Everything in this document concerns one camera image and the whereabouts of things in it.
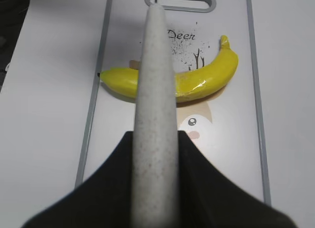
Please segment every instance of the dark object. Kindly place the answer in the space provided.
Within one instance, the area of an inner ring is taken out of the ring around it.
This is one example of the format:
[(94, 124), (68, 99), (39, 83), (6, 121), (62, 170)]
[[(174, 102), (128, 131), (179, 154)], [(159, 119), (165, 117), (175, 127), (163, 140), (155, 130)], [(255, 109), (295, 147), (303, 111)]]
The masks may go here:
[[(182, 228), (295, 228), (286, 215), (238, 188), (179, 132)], [(82, 186), (23, 228), (127, 228), (132, 132)]]
[(29, 4), (30, 0), (0, 0), (0, 89)]

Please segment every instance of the yellow banana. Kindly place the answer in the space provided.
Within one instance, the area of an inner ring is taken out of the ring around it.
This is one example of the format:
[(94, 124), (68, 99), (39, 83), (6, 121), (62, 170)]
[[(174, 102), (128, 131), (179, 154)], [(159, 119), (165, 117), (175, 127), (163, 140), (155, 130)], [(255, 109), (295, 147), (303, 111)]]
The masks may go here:
[[(230, 49), (228, 38), (222, 35), (219, 54), (209, 65), (175, 74), (177, 102), (204, 98), (218, 91), (233, 77), (237, 65), (237, 54)], [(100, 78), (114, 92), (130, 98), (136, 97), (138, 70), (111, 68), (103, 71)]]

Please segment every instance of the deer eye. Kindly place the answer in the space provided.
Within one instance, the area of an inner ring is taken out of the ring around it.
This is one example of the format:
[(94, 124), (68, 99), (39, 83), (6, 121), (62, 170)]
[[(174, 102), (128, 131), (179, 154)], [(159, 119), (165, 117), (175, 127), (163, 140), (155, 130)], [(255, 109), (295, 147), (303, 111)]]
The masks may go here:
[(196, 118), (190, 118), (190, 119), (188, 120), (188, 124), (189, 124), (190, 126), (194, 126), (196, 123), (197, 123)]

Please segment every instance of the plastic cutting board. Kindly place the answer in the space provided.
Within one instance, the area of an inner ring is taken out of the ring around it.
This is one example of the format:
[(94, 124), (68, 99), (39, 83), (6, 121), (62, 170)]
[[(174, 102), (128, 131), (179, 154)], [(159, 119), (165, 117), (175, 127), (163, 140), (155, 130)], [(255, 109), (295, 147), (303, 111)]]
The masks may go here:
[[(184, 0), (173, 2), (187, 5)], [(112, 0), (103, 70), (140, 60), (147, 8), (144, 0)], [(222, 34), (238, 54), (239, 65), (228, 85), (207, 101), (179, 109), (178, 125), (193, 132), (193, 142), (217, 169), (263, 200), (247, 0), (216, 0), (209, 13), (169, 10), (166, 17), (176, 72), (195, 69), (198, 50), (198, 66), (202, 66), (201, 57), (209, 64), (219, 51)], [(100, 84), (85, 179), (112, 153), (124, 133), (133, 130), (134, 111), (133, 102), (116, 98)], [(188, 124), (191, 118), (196, 120), (194, 126)]]

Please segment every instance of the pink cheek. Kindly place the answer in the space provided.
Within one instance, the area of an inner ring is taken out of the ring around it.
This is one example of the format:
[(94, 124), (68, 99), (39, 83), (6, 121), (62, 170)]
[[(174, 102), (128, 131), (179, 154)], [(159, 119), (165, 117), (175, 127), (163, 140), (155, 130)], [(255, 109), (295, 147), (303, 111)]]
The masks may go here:
[(197, 131), (191, 131), (188, 133), (188, 136), (191, 140), (198, 139), (200, 134)]

